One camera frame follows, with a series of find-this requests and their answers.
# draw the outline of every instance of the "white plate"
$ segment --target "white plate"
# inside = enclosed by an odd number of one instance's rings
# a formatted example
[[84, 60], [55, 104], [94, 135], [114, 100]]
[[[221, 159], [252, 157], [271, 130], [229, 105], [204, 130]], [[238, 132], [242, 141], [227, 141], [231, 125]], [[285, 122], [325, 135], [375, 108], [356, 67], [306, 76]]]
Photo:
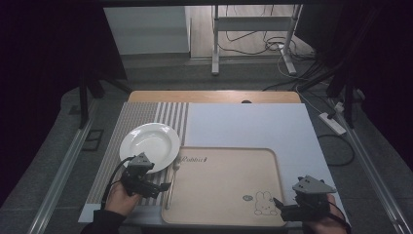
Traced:
[[168, 125], [151, 123], [132, 130], [122, 141], [119, 155], [121, 161], [144, 152], [155, 164], [148, 174], [167, 167], [178, 155], [180, 139], [176, 131]]

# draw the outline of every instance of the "beige tray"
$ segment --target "beige tray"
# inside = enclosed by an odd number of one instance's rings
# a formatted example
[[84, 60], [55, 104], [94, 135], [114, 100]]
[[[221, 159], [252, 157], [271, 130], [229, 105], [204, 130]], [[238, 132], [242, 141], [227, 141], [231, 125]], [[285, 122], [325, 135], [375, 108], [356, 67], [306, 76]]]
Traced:
[[[272, 198], [283, 201], [276, 154], [265, 148], [181, 147], [167, 223], [283, 226]], [[173, 169], [169, 166], [168, 181]]]

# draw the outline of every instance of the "person's right hand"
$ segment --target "person's right hand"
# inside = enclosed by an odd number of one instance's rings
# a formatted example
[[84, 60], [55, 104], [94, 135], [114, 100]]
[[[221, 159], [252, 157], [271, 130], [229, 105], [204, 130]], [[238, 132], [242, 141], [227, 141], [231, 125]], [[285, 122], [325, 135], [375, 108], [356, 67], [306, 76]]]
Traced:
[[129, 196], [124, 185], [121, 182], [116, 182], [110, 190], [105, 210], [128, 216], [141, 198], [142, 196], [139, 194]]
[[[335, 198], [331, 194], [327, 194], [328, 202], [335, 205]], [[330, 212], [344, 220], [341, 212], [330, 204]], [[325, 217], [317, 222], [305, 222], [317, 234], [346, 234], [346, 228], [330, 217]]]

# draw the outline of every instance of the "striped placemat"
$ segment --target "striped placemat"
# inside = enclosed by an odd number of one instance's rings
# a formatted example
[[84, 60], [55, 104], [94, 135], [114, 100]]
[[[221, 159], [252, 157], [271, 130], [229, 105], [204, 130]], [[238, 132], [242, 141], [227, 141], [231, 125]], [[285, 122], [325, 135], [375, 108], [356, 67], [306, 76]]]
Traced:
[[[124, 137], [133, 129], [148, 123], [162, 123], [172, 127], [178, 133], [181, 145], [185, 142], [186, 120], [188, 116], [187, 102], [126, 102], [122, 108], [115, 130], [97, 172], [94, 184], [89, 193], [87, 204], [100, 204], [104, 189], [116, 166], [121, 163], [119, 148]], [[156, 184], [166, 182], [168, 168], [147, 175], [147, 180]], [[118, 180], [123, 170], [117, 172], [114, 181]], [[142, 199], [140, 206], [160, 206], [162, 197], [158, 199]]]

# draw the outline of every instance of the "power strip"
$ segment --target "power strip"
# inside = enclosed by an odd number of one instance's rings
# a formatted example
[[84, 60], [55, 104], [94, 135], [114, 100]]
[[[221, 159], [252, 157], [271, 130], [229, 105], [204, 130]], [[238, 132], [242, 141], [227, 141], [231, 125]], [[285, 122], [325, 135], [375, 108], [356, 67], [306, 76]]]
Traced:
[[330, 129], [332, 131], [334, 131], [334, 133], [336, 133], [338, 136], [339, 135], [343, 135], [344, 133], [346, 133], [346, 130], [341, 127], [341, 125], [339, 123], [337, 123], [337, 121], [335, 121], [334, 119], [328, 119], [327, 118], [328, 114], [327, 113], [322, 113], [321, 115], [319, 115], [320, 119], [326, 124], [328, 125], [328, 127], [330, 127]]

